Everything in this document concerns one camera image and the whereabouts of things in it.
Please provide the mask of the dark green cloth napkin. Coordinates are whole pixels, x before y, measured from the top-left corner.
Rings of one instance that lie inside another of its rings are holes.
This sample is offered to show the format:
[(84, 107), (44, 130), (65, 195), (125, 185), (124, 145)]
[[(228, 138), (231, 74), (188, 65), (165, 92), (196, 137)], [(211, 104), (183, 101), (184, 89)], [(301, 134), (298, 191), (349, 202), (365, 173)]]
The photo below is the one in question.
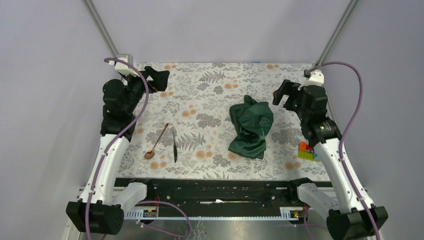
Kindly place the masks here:
[(229, 108), (229, 117), (236, 137), (228, 150), (249, 159), (263, 159), (267, 149), (266, 136), (274, 123), (274, 114), (266, 101), (256, 101), (249, 95), (243, 102)]

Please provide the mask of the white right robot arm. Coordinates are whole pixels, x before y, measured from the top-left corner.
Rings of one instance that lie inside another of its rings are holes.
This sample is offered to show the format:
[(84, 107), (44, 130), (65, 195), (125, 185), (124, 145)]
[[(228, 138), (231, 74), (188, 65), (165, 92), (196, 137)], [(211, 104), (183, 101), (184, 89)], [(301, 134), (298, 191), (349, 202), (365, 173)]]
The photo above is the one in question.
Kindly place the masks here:
[(322, 192), (310, 179), (292, 182), (287, 201), (293, 206), (307, 204), (322, 218), (334, 240), (380, 239), (380, 228), (388, 219), (383, 206), (376, 206), (350, 164), (341, 142), (342, 134), (327, 116), (328, 96), (320, 85), (302, 85), (284, 80), (273, 93), (273, 105), (283, 96), (283, 107), (296, 113), (302, 135), (320, 158), (331, 181), (336, 198)]

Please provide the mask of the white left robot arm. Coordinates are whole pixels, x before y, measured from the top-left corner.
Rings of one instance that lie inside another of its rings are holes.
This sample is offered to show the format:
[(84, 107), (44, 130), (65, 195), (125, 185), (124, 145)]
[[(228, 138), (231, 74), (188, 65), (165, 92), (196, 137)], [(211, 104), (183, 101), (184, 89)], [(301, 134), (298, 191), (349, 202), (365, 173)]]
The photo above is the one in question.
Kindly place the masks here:
[(127, 83), (111, 79), (102, 87), (103, 120), (97, 157), (89, 180), (77, 201), (70, 201), (66, 214), (79, 232), (117, 235), (125, 215), (140, 202), (152, 204), (155, 192), (144, 183), (113, 195), (121, 160), (132, 139), (138, 117), (134, 110), (145, 93), (164, 92), (170, 72), (146, 66), (138, 74), (123, 75)]

